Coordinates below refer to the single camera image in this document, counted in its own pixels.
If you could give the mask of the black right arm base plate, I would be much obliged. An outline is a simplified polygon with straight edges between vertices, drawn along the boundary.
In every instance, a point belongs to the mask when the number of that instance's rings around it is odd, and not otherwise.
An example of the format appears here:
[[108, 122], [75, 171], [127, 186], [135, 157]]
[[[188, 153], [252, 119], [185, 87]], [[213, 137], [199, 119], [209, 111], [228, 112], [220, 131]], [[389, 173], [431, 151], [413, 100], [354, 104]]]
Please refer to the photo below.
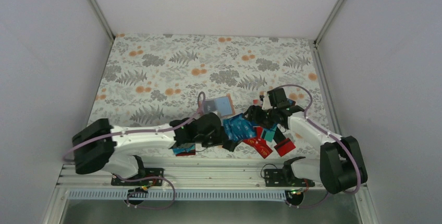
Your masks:
[[296, 178], [283, 172], [282, 169], [264, 169], [262, 172], [267, 187], [314, 187], [315, 182], [308, 179]]

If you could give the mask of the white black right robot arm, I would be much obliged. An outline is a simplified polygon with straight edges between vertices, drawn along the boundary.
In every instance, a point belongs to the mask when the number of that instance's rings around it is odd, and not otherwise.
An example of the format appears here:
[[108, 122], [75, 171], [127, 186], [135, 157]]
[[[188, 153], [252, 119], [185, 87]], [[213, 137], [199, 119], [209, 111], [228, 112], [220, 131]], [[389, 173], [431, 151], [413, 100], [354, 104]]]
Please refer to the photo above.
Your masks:
[[261, 106], [247, 109], [246, 120], [265, 129], [280, 125], [301, 135], [320, 154], [318, 159], [300, 156], [285, 161], [279, 170], [285, 184], [295, 186], [307, 179], [320, 182], [330, 194], [356, 194], [368, 179], [356, 138], [321, 127], [308, 116], [311, 104], [303, 108], [290, 102], [283, 86], [268, 91], [261, 100]]

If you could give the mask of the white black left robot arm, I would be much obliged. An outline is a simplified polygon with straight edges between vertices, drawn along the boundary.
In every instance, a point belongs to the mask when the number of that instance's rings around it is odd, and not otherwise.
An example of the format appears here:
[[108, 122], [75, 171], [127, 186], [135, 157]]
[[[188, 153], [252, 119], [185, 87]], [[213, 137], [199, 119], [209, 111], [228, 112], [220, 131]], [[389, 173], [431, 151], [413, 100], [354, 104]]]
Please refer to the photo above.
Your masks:
[[145, 178], [140, 157], [145, 149], [187, 149], [196, 143], [211, 147], [227, 141], [228, 134], [215, 113], [152, 127], [112, 126], [102, 118], [72, 137], [72, 153], [79, 175], [102, 170], [137, 185]]

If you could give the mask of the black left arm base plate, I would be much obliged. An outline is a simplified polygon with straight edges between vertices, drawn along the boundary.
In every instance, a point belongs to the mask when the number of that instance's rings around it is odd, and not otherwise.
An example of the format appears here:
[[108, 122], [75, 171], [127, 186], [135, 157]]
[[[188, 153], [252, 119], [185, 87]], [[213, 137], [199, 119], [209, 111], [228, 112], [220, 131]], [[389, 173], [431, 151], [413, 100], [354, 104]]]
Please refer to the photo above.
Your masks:
[[145, 168], [144, 172], [140, 172], [128, 179], [119, 179], [113, 176], [110, 184], [112, 186], [161, 186], [163, 183], [162, 177], [164, 175], [163, 168]]

